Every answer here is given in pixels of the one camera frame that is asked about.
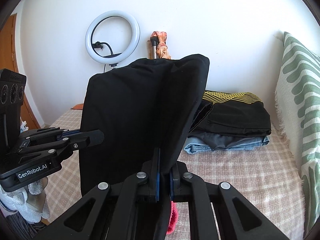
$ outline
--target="yellow striped design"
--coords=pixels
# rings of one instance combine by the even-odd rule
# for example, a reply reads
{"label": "yellow striped design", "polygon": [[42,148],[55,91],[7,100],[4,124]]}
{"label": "yellow striped design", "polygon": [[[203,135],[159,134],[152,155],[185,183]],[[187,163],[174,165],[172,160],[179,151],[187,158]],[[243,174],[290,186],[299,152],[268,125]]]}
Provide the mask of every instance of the yellow striped design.
{"label": "yellow striped design", "polygon": [[249,92],[227,94],[222,92],[205,91],[202,99],[211,101],[213,104],[224,103],[229,100],[236,100],[236,101],[247,103],[247,104],[262,102],[260,98],[258,98],[256,95]]}

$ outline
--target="silver rivet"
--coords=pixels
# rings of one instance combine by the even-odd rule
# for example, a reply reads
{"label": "silver rivet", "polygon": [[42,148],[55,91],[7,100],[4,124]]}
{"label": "silver rivet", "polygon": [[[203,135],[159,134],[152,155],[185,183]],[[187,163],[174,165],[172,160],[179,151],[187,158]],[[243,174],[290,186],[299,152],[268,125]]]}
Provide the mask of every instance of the silver rivet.
{"label": "silver rivet", "polygon": [[220,187],[222,187],[223,189],[230,189],[230,184],[227,182],[222,182],[220,184]]}
{"label": "silver rivet", "polygon": [[98,184],[98,189],[104,190],[104,189],[107,189],[108,186],[109,186],[108,183],[106,183],[106,182],[100,182],[100,183]]}
{"label": "silver rivet", "polygon": [[137,173],[137,177],[139,179],[144,179],[146,176],[147,176],[147,174],[145,172],[143,172],[143,171],[140,171],[140,172]]}
{"label": "silver rivet", "polygon": [[191,172],[185,172],[185,173],[183,173],[183,177],[185,178],[185,179],[191,179],[192,178],[192,173]]}

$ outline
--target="green and white blanket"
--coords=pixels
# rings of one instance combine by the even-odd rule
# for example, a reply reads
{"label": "green and white blanket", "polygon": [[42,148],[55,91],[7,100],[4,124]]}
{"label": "green and white blanket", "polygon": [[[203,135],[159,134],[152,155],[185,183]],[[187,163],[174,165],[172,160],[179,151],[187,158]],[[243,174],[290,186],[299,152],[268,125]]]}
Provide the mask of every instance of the green and white blanket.
{"label": "green and white blanket", "polygon": [[283,41],[276,104],[282,131],[301,168],[307,233],[320,212],[320,58],[289,33]]}

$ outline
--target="brown door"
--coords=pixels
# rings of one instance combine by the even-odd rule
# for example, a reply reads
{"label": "brown door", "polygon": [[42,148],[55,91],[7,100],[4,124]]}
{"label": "brown door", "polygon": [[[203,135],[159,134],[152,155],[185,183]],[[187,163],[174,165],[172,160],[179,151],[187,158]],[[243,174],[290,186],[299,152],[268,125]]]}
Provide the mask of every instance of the brown door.
{"label": "brown door", "polygon": [[[11,15],[0,31],[0,69],[7,68],[18,72],[14,33],[16,26],[16,14]],[[39,129],[40,126],[30,108],[26,95],[23,97],[21,107],[21,119],[27,122],[29,129]]]}

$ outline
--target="checkered tablecloth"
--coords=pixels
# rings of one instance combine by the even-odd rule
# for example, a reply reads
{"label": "checkered tablecloth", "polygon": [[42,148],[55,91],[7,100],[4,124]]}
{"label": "checkered tablecloth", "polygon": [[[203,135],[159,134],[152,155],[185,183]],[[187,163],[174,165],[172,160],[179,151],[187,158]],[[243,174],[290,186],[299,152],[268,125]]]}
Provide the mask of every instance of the checkered tablecloth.
{"label": "checkered tablecloth", "polygon": [[[81,110],[69,110],[52,126],[78,129]],[[302,181],[293,156],[272,127],[270,143],[254,151],[215,151],[188,155],[182,150],[179,161],[205,181],[230,182],[291,240],[302,240],[304,197]],[[78,152],[62,162],[62,169],[49,176],[46,187],[55,220],[81,198]],[[185,240],[189,236],[188,204],[177,203],[179,220],[174,233],[166,239]]]}

